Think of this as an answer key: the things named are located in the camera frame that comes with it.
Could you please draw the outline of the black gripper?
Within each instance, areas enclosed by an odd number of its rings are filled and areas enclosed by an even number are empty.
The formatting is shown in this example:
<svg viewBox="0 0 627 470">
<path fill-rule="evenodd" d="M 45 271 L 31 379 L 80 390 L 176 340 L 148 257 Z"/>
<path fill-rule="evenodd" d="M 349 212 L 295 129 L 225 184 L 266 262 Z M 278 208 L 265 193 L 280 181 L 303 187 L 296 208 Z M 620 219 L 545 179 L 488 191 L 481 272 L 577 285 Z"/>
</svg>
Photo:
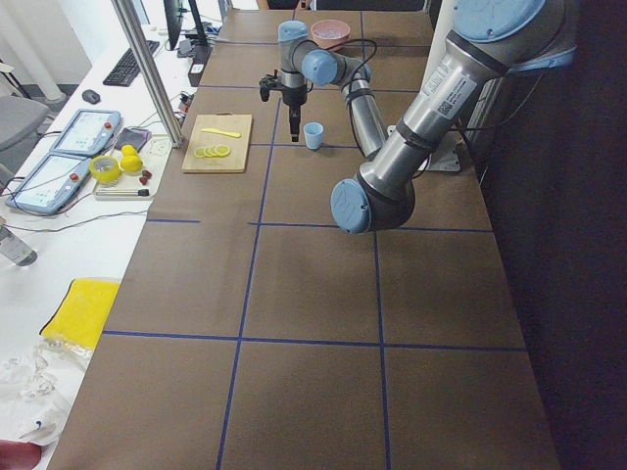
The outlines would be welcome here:
<svg viewBox="0 0 627 470">
<path fill-rule="evenodd" d="M 300 108 L 307 102 L 307 85 L 281 88 L 282 101 L 289 107 L 289 126 L 292 142 L 300 141 Z"/>
</svg>

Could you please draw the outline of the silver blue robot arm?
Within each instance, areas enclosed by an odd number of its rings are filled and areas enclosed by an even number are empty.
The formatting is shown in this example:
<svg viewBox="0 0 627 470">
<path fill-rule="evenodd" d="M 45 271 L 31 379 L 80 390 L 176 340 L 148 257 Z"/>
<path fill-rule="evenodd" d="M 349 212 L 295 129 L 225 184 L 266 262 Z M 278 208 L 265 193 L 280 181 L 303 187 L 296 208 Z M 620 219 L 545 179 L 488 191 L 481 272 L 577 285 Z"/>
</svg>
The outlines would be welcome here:
<svg viewBox="0 0 627 470">
<path fill-rule="evenodd" d="M 266 100 L 271 89 L 281 92 L 297 140 L 308 85 L 338 86 L 366 161 L 333 188 L 333 218 L 348 233 L 397 228 L 414 208 L 412 178 L 486 82 L 572 62 L 579 10 L 577 1 L 455 2 L 444 56 L 392 133 L 371 93 L 368 65 L 318 47 L 300 21 L 279 25 L 280 73 L 266 76 L 260 93 Z"/>
</svg>

